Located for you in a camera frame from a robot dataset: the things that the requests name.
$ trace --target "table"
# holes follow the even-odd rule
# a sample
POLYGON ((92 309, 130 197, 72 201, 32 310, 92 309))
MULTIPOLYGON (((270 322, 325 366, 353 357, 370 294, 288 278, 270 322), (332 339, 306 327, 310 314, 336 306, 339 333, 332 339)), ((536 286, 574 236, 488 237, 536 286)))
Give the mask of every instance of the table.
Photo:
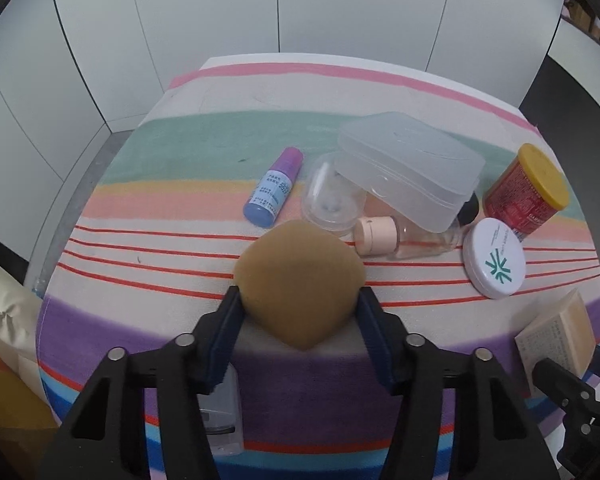
MULTIPOLYGON (((128 139, 88 201, 50 280, 37 350, 55 414, 65 416, 108 349, 158 348, 216 309, 232 282, 235 260, 265 232, 244 220, 242 206, 284 147, 300 148, 305 162, 278 222, 300 216, 306 168, 336 150, 340 124, 385 111, 451 132, 481 153, 486 166, 478 196, 524 142, 557 164, 516 108, 438 76, 337 56, 212 58, 174 79, 128 139)), ((380 214, 382 208, 369 200, 366 212, 380 214)), ((523 245, 525 282, 504 300, 476 292, 459 250, 399 264, 367 260, 368 284, 410 331, 440 348, 490 348, 528 396, 513 336, 543 305, 577 286, 600 344, 600 264, 573 192, 571 205, 523 245)), ((223 479, 378 476, 399 399, 376 382, 353 321, 318 347, 299 352, 247 320, 232 363, 246 451, 217 459, 223 479)), ((586 380, 600 382, 594 376, 586 380)), ((555 448, 562 412, 545 399, 526 403, 555 448)), ((151 392, 146 411, 152 477, 164 478, 151 392)), ((448 471, 452 436, 453 395, 445 392, 436 478, 448 471)))

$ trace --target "red canister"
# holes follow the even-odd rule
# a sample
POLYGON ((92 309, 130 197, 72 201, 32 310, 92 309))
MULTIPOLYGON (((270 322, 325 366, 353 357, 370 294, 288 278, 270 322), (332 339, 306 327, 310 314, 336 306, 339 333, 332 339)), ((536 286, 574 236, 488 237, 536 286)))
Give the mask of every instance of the red canister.
POLYGON ((564 176, 532 144, 523 144, 483 198, 486 216, 507 224, 519 240, 569 205, 564 176))

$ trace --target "beige makeup sponge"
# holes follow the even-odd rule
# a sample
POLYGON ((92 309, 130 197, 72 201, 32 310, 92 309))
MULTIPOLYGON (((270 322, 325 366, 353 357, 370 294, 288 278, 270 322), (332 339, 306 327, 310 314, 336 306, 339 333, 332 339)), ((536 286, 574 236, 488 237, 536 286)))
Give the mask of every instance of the beige makeup sponge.
POLYGON ((365 267, 334 235, 293 220, 244 251, 234 280, 253 319, 282 342, 307 350, 351 316, 365 267))

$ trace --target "green logo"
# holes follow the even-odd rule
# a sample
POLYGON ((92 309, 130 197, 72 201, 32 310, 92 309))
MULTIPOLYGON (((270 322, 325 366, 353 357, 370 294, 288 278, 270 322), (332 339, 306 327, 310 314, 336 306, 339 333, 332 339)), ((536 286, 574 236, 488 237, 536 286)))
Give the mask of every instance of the green logo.
POLYGON ((507 263, 507 259, 503 258, 502 261, 500 261, 500 253, 497 249, 495 255, 493 254, 493 251, 491 251, 490 256, 491 261, 485 261, 485 263, 487 264, 487 266, 491 267, 491 275, 503 284, 504 280, 511 281, 511 278, 508 274, 509 272, 511 272, 511 269, 507 269, 507 267, 504 266, 504 264, 507 263))

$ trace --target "screw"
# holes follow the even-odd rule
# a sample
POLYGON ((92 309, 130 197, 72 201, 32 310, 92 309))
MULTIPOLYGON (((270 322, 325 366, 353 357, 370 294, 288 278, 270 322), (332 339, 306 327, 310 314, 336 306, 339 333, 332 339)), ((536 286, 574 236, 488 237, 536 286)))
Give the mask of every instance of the screw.
POLYGON ((189 346, 191 344, 193 344, 193 342, 196 340, 195 337, 193 337, 193 334, 190 333, 184 333, 184 334, 180 334, 177 338, 176 338, 176 345, 178 346, 189 346))
POLYGON ((406 341, 409 346, 422 346, 425 339, 420 334, 409 334, 406 341))
POLYGON ((491 361, 491 358, 493 358, 493 354, 488 348, 476 348, 475 356, 480 359, 480 361, 491 361))
POLYGON ((112 361, 120 361, 126 354, 126 350, 120 346, 116 346, 107 352, 107 357, 112 361))

